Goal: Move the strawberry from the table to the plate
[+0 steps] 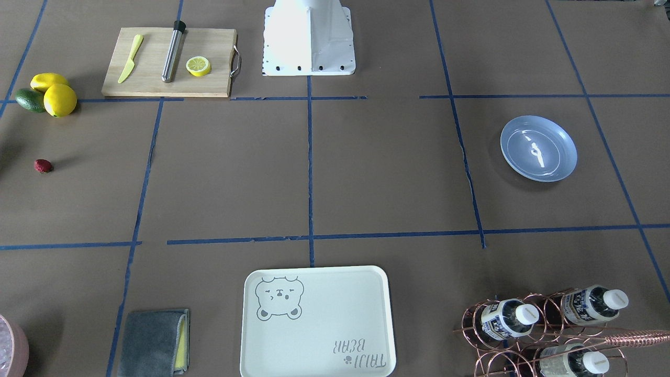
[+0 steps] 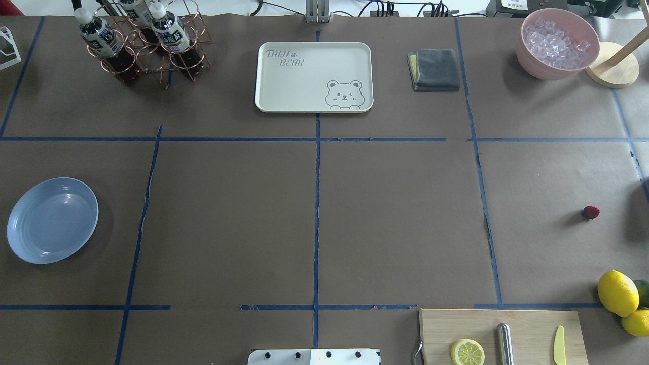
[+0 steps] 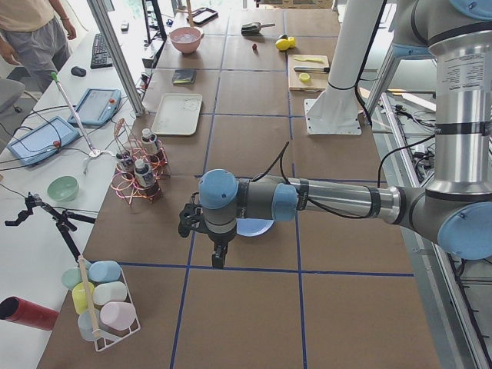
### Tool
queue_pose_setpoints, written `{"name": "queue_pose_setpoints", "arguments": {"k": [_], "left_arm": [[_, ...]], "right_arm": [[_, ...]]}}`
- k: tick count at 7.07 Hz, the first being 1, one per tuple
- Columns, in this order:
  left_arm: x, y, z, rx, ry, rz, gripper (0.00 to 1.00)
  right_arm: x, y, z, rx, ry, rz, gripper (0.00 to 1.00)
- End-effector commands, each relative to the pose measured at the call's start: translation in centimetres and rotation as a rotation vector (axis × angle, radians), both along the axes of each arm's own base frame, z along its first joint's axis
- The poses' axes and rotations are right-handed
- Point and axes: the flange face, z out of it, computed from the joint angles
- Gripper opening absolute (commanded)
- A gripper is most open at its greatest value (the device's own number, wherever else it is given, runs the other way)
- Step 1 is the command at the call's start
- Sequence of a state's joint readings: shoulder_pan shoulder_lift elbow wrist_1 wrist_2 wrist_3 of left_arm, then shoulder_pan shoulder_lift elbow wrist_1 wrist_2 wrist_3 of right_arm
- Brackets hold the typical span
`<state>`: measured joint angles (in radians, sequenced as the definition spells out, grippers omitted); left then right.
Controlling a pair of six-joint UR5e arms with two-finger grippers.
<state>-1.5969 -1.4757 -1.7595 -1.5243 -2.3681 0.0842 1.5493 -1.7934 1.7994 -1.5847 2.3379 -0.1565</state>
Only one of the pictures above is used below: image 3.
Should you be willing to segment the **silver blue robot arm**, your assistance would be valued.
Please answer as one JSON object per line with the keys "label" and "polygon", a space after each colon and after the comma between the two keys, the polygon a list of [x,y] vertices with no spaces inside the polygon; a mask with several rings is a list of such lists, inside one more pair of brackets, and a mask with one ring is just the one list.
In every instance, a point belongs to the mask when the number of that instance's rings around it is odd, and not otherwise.
{"label": "silver blue robot arm", "polygon": [[491,3],[400,1],[391,54],[437,61],[434,179],[423,188],[367,187],[215,169],[180,213],[179,234],[206,234],[224,266],[240,218],[290,221],[298,211],[380,218],[466,260],[491,255]]}

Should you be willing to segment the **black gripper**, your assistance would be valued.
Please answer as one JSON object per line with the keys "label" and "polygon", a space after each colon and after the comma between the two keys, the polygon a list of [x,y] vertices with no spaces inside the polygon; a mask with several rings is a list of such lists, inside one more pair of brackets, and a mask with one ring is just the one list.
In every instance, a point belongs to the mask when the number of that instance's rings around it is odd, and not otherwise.
{"label": "black gripper", "polygon": [[228,243],[235,237],[235,229],[224,234],[212,231],[205,223],[202,206],[195,202],[197,194],[192,194],[190,201],[179,214],[178,233],[181,237],[188,237],[191,231],[206,234],[214,242],[211,255],[213,268],[223,268],[225,254],[228,252]]}

